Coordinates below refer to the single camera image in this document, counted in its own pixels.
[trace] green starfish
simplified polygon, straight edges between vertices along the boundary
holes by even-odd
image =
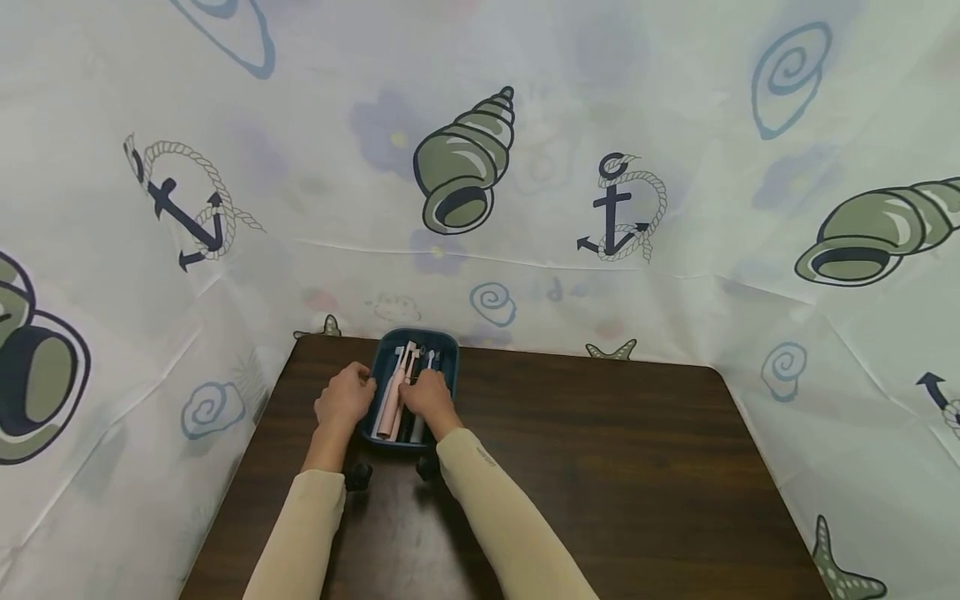
[[[616,352],[613,354],[607,354],[606,352],[600,351],[600,348],[594,346],[593,344],[587,344],[587,352],[593,358],[610,358],[612,360],[630,360],[630,353],[634,351],[636,346],[636,340],[631,340],[616,349]]]
[[[830,545],[830,530],[823,515],[817,516],[817,543],[813,546],[813,563],[817,565],[833,600],[870,600],[887,595],[887,587],[880,580],[850,573],[837,566]]]
[[[311,335],[309,331],[294,331],[294,338],[300,339],[304,335]],[[322,331],[317,331],[317,335],[332,335],[334,337],[340,337],[343,333],[340,332],[340,326],[337,324],[337,318],[333,315],[327,315],[324,319],[324,329]]]

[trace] wooden table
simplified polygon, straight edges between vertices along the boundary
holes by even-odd
[[[300,339],[181,600],[243,595],[302,464],[313,399],[375,346]],[[828,599],[716,372],[465,348],[456,402],[603,600]],[[358,460],[373,478],[348,497],[323,598],[502,598],[442,481],[355,440],[348,467]]]

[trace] arm sleeve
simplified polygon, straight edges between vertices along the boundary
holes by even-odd
[[[476,436],[457,429],[437,454],[507,600],[597,600],[537,507]]]
[[[317,600],[346,498],[342,473],[297,475],[243,600]]]

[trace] printed fabric backdrop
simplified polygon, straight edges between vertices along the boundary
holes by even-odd
[[[402,324],[712,367],[834,600],[957,598],[959,12],[5,3],[0,599],[175,598],[296,339]]]

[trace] blue plastic tray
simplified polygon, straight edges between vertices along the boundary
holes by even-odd
[[[373,402],[370,405],[370,411],[360,421],[360,433],[373,445],[392,450],[425,450],[433,445],[433,437],[428,435],[429,431],[424,430],[423,442],[412,444],[409,442],[390,442],[381,440],[373,432],[373,426],[376,424],[376,415],[380,412],[380,404],[383,402],[384,395],[387,393],[390,377],[394,374],[396,368],[396,347],[405,346],[407,342],[414,342],[419,347],[426,346],[428,350],[436,350],[440,353],[440,363],[434,360],[433,369],[440,371],[446,378],[446,387],[450,390],[450,396],[456,401],[457,397],[457,371],[460,368],[460,347],[457,341],[441,331],[431,331],[429,329],[414,329],[402,327],[388,332],[380,339],[376,347],[376,355],[373,358],[371,375],[376,378],[376,393],[373,396]]]

